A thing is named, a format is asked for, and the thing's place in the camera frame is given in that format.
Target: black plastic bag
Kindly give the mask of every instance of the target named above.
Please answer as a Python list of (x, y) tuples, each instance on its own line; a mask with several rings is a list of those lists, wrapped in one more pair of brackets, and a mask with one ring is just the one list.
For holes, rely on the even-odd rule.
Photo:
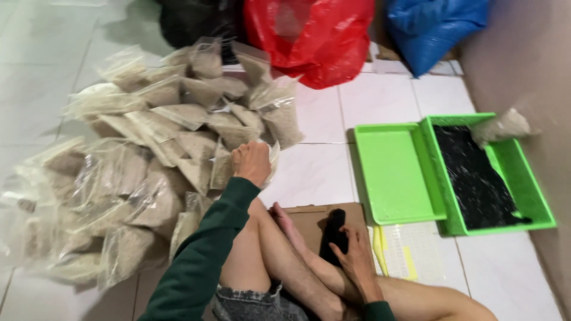
[(232, 41), (247, 43), (243, 0), (156, 0), (162, 7), (160, 28), (174, 48), (192, 46), (200, 37), (222, 37), (222, 62), (238, 63)]

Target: cardboard box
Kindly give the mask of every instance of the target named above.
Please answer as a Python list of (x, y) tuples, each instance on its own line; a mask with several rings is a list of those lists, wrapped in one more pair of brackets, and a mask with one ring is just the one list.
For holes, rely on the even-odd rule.
[(298, 206), (285, 208), (285, 212), (291, 217), (293, 224), (303, 238), (311, 251), (319, 255), (319, 247), (321, 246), (321, 237), (329, 213), (340, 208), (345, 211), (345, 224), (354, 226), (362, 231), (362, 234), (369, 242), (369, 233), (367, 232), (367, 224), (363, 214), (363, 206), (361, 203), (342, 203), (321, 206)]

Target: wall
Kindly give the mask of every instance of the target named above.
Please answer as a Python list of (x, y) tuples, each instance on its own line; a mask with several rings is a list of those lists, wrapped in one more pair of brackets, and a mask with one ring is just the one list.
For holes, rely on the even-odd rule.
[(522, 145), (559, 227), (530, 234), (571, 320), (571, 0), (491, 0), (489, 27), (462, 55), (479, 111), (504, 111), (523, 98), (526, 116), (543, 130)]

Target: green sleeve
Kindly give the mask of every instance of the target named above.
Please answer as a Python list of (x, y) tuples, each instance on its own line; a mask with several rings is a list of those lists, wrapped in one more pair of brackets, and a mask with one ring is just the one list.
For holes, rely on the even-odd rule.
[(250, 203), (260, 193), (247, 179), (233, 177), (200, 227), (178, 248), (172, 265), (156, 286), (139, 321), (202, 320), (216, 292), (222, 265), (232, 242), (248, 218)]
[(396, 319), (387, 301), (377, 301), (365, 305), (365, 321), (396, 321)]

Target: gray denim shorts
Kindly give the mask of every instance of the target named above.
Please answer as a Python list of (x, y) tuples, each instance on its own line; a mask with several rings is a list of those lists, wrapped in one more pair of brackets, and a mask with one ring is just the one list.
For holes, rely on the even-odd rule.
[(212, 313), (218, 321), (309, 321), (303, 309), (280, 295), (281, 282), (268, 292), (239, 291), (218, 285)]

